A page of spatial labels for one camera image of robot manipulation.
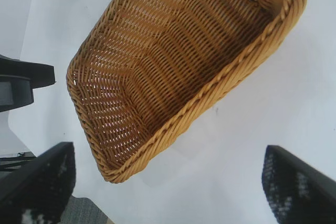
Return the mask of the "right gripper scuffed right finger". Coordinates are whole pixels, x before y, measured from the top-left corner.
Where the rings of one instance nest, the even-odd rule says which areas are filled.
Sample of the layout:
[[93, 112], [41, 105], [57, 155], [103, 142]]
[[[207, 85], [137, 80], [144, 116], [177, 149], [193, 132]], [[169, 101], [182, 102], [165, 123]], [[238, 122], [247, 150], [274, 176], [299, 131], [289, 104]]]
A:
[[278, 223], [335, 223], [335, 181], [284, 148], [267, 146], [261, 183]]

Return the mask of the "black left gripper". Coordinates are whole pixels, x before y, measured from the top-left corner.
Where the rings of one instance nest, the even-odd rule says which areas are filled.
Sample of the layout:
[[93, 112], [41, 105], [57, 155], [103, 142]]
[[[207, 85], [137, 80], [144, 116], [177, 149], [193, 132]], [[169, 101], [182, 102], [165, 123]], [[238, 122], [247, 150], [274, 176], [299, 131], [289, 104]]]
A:
[[1, 112], [34, 103], [34, 89], [55, 83], [54, 66], [1, 55]]

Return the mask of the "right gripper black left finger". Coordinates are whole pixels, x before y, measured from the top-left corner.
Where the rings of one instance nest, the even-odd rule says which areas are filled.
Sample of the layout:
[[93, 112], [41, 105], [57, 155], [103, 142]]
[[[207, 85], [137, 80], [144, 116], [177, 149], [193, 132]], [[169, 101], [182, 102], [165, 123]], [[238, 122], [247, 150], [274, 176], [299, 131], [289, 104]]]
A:
[[1, 223], [59, 223], [75, 183], [74, 145], [61, 142], [1, 179]]

